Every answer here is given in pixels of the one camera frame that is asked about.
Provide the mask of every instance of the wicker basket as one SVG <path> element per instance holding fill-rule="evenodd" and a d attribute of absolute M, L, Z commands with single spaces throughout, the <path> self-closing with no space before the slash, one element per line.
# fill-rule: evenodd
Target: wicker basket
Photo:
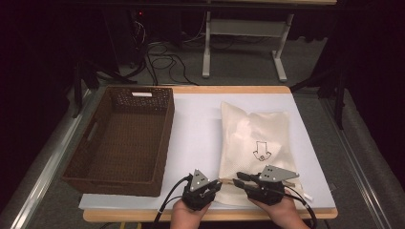
<path fill-rule="evenodd" d="M 63 180 L 81 193 L 158 197 L 174 110 L 170 88 L 107 87 Z"/>

